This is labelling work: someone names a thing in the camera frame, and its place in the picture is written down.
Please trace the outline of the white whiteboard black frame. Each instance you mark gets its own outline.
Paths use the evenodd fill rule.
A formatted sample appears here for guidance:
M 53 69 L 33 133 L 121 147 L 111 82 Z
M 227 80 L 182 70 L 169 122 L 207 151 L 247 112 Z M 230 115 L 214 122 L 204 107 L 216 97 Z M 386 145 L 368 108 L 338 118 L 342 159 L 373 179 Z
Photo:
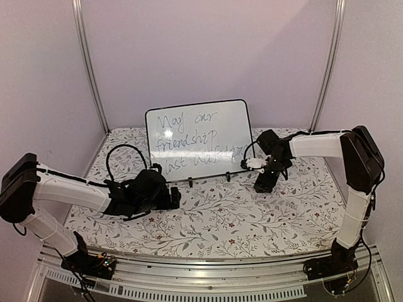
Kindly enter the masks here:
M 169 182 L 238 173 L 255 156 L 243 99 L 150 109 L 145 126 L 150 162 Z

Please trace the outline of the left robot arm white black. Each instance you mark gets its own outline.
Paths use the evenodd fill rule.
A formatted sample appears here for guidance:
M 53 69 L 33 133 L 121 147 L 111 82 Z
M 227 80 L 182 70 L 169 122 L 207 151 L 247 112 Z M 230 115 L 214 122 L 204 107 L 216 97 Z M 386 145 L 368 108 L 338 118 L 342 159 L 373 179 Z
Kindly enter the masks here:
M 49 169 L 27 153 L 3 176 L 1 218 L 19 224 L 52 245 L 80 273 L 89 272 L 93 258 L 79 249 L 79 237 L 41 209 L 41 201 L 83 206 L 110 216 L 134 220 L 154 210 L 176 210 L 181 193 L 168 187 L 156 166 L 135 179 L 102 183 Z

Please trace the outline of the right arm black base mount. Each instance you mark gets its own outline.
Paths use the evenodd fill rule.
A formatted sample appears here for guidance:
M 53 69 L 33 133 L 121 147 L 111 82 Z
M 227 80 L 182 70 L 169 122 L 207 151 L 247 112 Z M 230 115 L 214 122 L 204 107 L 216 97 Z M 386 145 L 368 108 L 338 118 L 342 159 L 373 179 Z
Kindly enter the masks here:
M 357 268 L 355 252 L 352 250 L 333 251 L 329 256 L 309 259 L 303 264 L 303 272 L 309 281 L 344 274 Z

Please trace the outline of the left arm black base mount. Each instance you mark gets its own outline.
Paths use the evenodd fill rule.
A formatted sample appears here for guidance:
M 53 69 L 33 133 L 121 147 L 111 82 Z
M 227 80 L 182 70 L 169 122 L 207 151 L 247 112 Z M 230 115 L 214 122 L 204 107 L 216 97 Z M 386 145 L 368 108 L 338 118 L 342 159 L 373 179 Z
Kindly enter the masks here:
M 63 256 L 61 263 L 61 268 L 65 270 L 106 280 L 112 280 L 115 267 L 115 256 L 107 255 L 105 252 L 98 255 L 90 255 L 82 250 L 78 250 L 67 257 Z

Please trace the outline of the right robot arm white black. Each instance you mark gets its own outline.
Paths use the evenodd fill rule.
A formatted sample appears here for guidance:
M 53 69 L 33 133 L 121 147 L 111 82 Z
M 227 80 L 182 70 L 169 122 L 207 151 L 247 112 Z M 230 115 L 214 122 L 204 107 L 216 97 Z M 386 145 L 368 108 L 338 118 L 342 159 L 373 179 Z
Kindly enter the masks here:
M 368 128 L 360 125 L 351 130 L 318 132 L 298 131 L 280 138 L 266 130 L 256 139 L 266 159 L 244 157 L 246 170 L 257 170 L 255 190 L 270 193 L 280 175 L 287 177 L 292 160 L 302 157 L 329 157 L 343 160 L 348 201 L 336 243 L 351 249 L 361 237 L 361 229 L 376 203 L 376 189 L 385 179 L 385 162 Z

